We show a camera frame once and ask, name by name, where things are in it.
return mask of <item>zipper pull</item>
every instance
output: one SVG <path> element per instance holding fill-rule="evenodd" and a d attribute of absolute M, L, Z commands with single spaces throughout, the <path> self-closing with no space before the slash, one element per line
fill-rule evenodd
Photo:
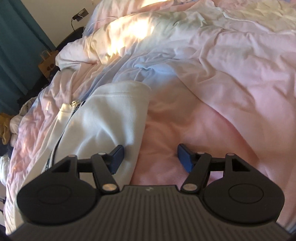
<path fill-rule="evenodd" d="M 80 103 L 81 103 L 80 100 L 74 100 L 74 101 L 72 101 L 72 104 L 70 104 L 70 106 L 76 106 L 76 105 L 78 105 Z"/>

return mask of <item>wall outlet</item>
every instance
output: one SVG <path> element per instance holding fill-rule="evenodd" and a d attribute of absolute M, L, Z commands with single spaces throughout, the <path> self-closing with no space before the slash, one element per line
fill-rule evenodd
<path fill-rule="evenodd" d="M 72 19 L 77 20 L 79 22 L 81 19 L 83 19 L 88 14 L 89 14 L 88 11 L 84 8 L 79 13 L 75 14 Z"/>

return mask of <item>bed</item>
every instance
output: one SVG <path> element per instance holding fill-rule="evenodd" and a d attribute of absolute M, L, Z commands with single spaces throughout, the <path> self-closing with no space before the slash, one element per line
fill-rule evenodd
<path fill-rule="evenodd" d="M 127 80 L 151 88 L 131 184 L 180 187 L 188 173 L 176 156 L 179 143 L 215 157 L 236 153 L 284 191 L 278 223 L 291 231 L 295 30 L 296 10 L 284 1 L 101 1 L 84 37 L 59 53 L 61 71 L 22 119 L 7 177 L 7 233 L 20 225 L 17 193 L 62 104 Z M 211 173 L 210 181 L 220 177 Z"/>

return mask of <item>curtain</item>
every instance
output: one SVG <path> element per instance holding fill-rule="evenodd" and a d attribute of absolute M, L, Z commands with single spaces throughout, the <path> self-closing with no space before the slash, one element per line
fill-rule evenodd
<path fill-rule="evenodd" d="M 18 113 L 17 100 L 42 76 L 40 54 L 54 49 L 20 0 L 0 0 L 0 112 Z"/>

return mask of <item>silver pin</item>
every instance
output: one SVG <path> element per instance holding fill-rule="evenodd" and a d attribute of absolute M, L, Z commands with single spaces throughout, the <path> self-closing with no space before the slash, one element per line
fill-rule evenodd
<path fill-rule="evenodd" d="M 195 191 L 195 190 L 197 190 L 197 186 L 193 183 L 187 183 L 183 186 L 183 189 L 185 191 Z"/>
<path fill-rule="evenodd" d="M 103 190 L 106 192 L 113 192 L 117 189 L 117 186 L 113 183 L 107 183 L 102 186 Z"/>

